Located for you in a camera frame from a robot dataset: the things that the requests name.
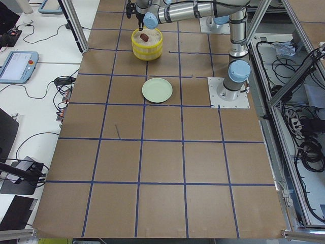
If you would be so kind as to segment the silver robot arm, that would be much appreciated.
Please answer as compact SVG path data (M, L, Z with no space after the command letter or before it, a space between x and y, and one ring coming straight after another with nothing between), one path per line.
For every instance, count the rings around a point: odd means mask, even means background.
M206 19L208 26L230 27L231 48L227 76L217 88L218 96L225 101L239 97L251 68L248 63L246 23L249 1L128 1L128 18L136 15L139 29L155 29L160 24L189 19Z

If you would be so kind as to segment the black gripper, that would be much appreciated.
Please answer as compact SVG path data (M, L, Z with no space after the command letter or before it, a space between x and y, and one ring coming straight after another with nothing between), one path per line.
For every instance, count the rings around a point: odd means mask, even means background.
M139 31L143 30L143 22L144 22L144 13L139 13L136 11L136 17L138 19L138 23L139 23Z

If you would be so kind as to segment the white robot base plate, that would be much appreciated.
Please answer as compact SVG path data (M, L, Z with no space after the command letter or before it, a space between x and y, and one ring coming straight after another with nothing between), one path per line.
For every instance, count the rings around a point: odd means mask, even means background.
M223 77L208 77L210 106L212 108L249 109L249 101L245 85L238 91L227 90Z

